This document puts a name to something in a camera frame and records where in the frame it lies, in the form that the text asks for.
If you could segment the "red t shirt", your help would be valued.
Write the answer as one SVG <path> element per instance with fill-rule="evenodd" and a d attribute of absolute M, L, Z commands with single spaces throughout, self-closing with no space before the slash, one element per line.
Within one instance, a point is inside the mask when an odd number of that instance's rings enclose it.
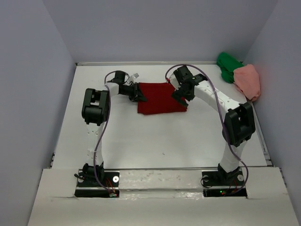
<path fill-rule="evenodd" d="M 143 115 L 186 112 L 187 108 L 172 98 L 174 88 L 168 83 L 139 83 L 146 101 L 138 101 L 137 112 Z"/>

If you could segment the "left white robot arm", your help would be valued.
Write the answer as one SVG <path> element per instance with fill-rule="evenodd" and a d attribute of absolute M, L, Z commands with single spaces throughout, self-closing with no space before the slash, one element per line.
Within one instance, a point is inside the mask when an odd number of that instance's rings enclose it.
<path fill-rule="evenodd" d="M 79 174 L 81 180 L 106 188 L 103 182 L 102 138 L 110 118 L 111 98 L 124 95 L 132 102 L 145 102 L 146 97 L 136 82 L 138 77 L 138 73 L 129 75 L 125 71 L 116 70 L 105 75 L 104 85 L 99 90 L 86 89 L 81 116 L 87 126 L 87 158 Z"/>

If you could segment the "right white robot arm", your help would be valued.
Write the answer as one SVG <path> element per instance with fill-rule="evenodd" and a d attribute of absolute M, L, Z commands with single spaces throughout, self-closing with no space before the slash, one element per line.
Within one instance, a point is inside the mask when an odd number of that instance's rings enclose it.
<path fill-rule="evenodd" d="M 173 66 L 174 72 L 166 81 L 174 87 L 172 98 L 184 107 L 194 98 L 199 98 L 211 106 L 218 114 L 222 124 L 222 136 L 225 148 L 217 170 L 203 175 L 205 188 L 230 186 L 241 176 L 240 166 L 245 166 L 241 155 L 248 140 L 255 132 L 253 108 L 248 103 L 240 103 L 219 91 L 200 71 L 193 75 L 190 65 Z"/>

